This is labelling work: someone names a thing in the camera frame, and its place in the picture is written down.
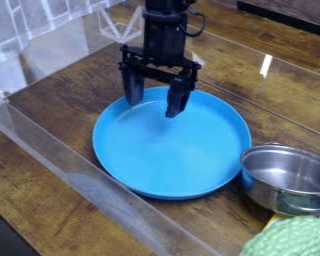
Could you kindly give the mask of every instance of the green sponge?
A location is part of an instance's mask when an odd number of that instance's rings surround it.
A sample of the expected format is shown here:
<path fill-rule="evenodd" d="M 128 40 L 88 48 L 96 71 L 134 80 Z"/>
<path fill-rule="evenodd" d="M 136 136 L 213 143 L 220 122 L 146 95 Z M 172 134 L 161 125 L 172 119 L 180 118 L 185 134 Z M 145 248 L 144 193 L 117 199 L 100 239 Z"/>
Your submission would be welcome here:
<path fill-rule="evenodd" d="M 280 221 L 247 241 L 240 256 L 320 256 L 320 219 Z"/>

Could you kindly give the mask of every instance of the wooden table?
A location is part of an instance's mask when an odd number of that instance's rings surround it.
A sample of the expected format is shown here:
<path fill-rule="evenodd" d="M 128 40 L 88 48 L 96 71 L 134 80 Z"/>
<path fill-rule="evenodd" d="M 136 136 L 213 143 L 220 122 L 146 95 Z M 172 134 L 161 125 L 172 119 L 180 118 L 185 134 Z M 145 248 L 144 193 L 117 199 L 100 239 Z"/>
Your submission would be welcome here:
<path fill-rule="evenodd" d="M 196 8 L 209 16 L 209 32 L 320 72 L 320 37 L 212 0 Z M 257 64 L 264 55 L 212 35 L 189 42 L 188 48 L 208 60 L 200 89 L 239 110 L 253 144 L 275 141 L 320 155 L 320 81 L 301 79 L 305 71 L 285 64 L 263 79 Z M 102 109 L 122 96 L 117 54 L 113 44 L 9 99 L 97 166 L 92 128 Z M 237 179 L 196 200 L 146 201 L 223 255 L 237 255 L 272 215 L 247 199 Z M 0 213 L 42 255 L 153 254 L 1 133 Z"/>

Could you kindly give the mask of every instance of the blue plate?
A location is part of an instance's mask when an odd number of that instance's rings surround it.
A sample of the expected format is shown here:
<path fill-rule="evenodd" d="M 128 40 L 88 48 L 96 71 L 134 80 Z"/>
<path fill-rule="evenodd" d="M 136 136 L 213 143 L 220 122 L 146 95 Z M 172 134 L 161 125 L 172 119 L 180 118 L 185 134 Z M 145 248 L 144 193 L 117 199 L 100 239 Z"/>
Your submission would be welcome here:
<path fill-rule="evenodd" d="M 165 118 L 168 87 L 146 89 L 129 106 L 120 98 L 93 130 L 93 148 L 110 175 L 134 192 L 160 199 L 189 199 L 221 187 L 241 169 L 251 133 L 237 111 L 193 91 L 185 111 Z"/>

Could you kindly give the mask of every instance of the stainless steel bowl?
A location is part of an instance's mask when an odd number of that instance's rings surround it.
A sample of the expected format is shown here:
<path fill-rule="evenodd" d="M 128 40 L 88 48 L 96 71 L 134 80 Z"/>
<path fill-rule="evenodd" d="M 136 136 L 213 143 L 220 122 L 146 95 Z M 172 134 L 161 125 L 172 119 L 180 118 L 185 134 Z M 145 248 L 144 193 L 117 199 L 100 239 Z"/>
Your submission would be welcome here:
<path fill-rule="evenodd" d="M 288 215 L 320 214 L 320 157 L 276 145 L 241 155 L 245 193 L 267 209 Z"/>

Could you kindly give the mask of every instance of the robotic arm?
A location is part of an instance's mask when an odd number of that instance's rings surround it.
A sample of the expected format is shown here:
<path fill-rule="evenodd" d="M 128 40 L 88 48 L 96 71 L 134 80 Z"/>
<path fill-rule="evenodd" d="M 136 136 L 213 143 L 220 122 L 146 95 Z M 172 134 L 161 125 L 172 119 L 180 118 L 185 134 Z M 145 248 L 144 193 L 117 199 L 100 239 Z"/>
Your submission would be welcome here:
<path fill-rule="evenodd" d="M 120 71 L 125 98 L 132 105 L 141 101 L 144 78 L 169 84 L 166 117 L 175 117 L 185 109 L 189 93 L 196 88 L 197 70 L 201 68 L 197 62 L 184 57 L 187 36 L 199 36 L 205 28 L 205 16 L 191 7 L 195 2 L 145 0 L 144 47 L 121 47 Z M 203 27 L 196 33 L 187 31 L 187 11 L 203 18 Z M 176 74 L 156 69 L 161 66 L 179 67 L 180 71 Z"/>

